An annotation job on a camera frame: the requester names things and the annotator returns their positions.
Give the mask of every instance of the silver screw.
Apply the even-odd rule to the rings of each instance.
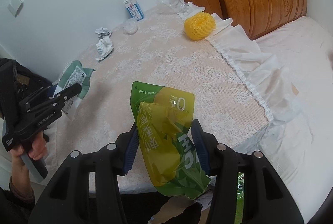
[[[80,154],[79,151],[73,151],[73,152],[71,152],[71,157],[76,158],[79,156],[79,154]]]
[[[116,145],[116,144],[108,144],[108,146],[106,146],[106,148],[107,148],[108,150],[114,150],[114,149],[117,148],[117,145]]]
[[[220,151],[224,151],[227,149],[227,146],[225,144],[218,144],[217,145],[217,148],[220,150]]]
[[[257,158],[262,158],[264,155],[260,151],[255,151],[254,156],[257,157]]]

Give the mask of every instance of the green and white package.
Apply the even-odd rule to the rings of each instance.
[[[83,68],[80,61],[71,62],[67,64],[64,69],[57,88],[54,91],[54,95],[75,83],[78,83],[82,86],[81,93],[66,101],[65,106],[62,109],[64,114],[66,114],[71,120],[74,119],[76,109],[78,108],[82,99],[88,93],[90,88],[90,77],[94,71],[95,70],[92,68]]]
[[[135,81],[130,106],[150,180],[165,196],[195,199],[210,182],[187,136],[193,120],[194,95]]]

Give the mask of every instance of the green and yellow plastic pouch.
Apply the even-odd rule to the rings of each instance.
[[[157,191],[190,199],[201,195],[210,179],[187,136],[193,120],[194,94],[135,81],[130,106],[144,163]]]

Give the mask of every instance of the person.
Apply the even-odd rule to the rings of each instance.
[[[29,170],[20,158],[23,152],[22,145],[17,145],[10,151],[12,155],[12,176],[9,180],[9,190],[0,188],[1,223],[27,223],[35,206],[35,196],[30,184]],[[34,160],[39,160],[46,153],[47,149],[43,132],[39,132],[32,142],[32,150],[28,155]]]

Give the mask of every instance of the number 0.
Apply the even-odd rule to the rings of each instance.
[[[181,99],[183,99],[183,101],[184,101],[184,106],[183,106],[183,107],[180,106],[180,100],[181,100]],[[178,108],[179,110],[184,110],[184,109],[185,109],[185,105],[186,105],[185,99],[182,98],[182,97],[180,97],[180,98],[178,99],[178,102],[177,102],[177,108]]]

